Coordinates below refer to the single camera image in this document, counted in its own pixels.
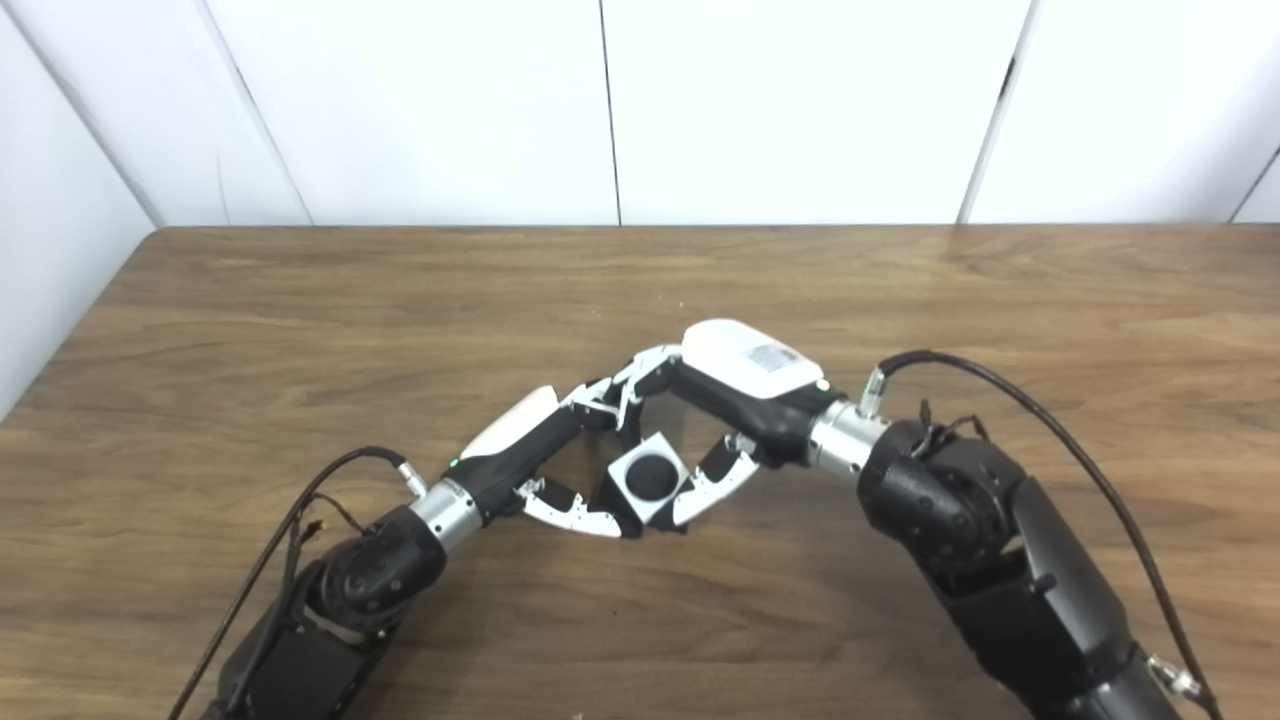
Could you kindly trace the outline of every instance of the white wall panel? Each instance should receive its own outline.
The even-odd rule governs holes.
[[[0,418],[151,229],[0,9]]]
[[[1027,9],[604,0],[622,222],[954,222]]]
[[[1280,223],[1280,163],[1271,163],[1235,215],[1236,223]]]
[[[617,222],[595,0],[214,0],[323,224]]]
[[[1280,146],[1280,3],[1044,0],[974,223],[1224,222]]]
[[[200,0],[9,0],[164,224],[306,224]]]

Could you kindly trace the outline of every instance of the wooden table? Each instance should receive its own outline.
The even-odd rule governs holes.
[[[1275,716],[1280,229],[919,227],[156,233],[0,427],[0,717],[161,717],[330,457],[376,442],[434,477],[529,389],[564,392],[726,315],[855,392],[918,346],[1023,383],[1129,500],[1228,716]],[[945,369],[904,374],[886,410],[923,395],[983,415],[1138,637],[1174,656],[1068,455]],[[654,411],[691,461],[718,433]],[[549,471],[586,489],[607,450],[575,446]],[[370,462],[332,491],[372,519],[406,498],[396,480]],[[1024,716],[851,488],[817,473],[758,475],[687,537],[497,523],[402,641],[355,717]]]

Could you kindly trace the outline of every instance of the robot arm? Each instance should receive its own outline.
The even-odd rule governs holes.
[[[643,437],[645,398],[666,391],[731,428],[692,470],[660,433]],[[269,610],[227,661],[204,717],[342,715],[416,596],[497,518],[612,538],[678,532],[760,466],[799,465],[855,487],[872,527],[905,547],[982,667],[1037,720],[1178,720],[1119,598],[1037,480],[980,428],[961,437],[923,413],[890,423],[877,406],[732,320],[699,323],[563,400],[539,388],[429,491],[411,482],[416,501],[300,573],[283,612]],[[612,430],[623,448],[590,500],[538,474],[582,430]]]

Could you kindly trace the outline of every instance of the label sticker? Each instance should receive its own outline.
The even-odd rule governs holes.
[[[744,352],[742,356],[755,364],[756,368],[769,374],[777,373],[783,368],[790,368],[796,363],[804,363],[803,355],[776,342],[753,347],[751,350]]]

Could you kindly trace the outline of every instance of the black circle on cube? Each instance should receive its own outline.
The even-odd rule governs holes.
[[[660,455],[645,455],[627,468],[627,489],[640,500],[662,500],[676,492],[678,483],[676,466]]]

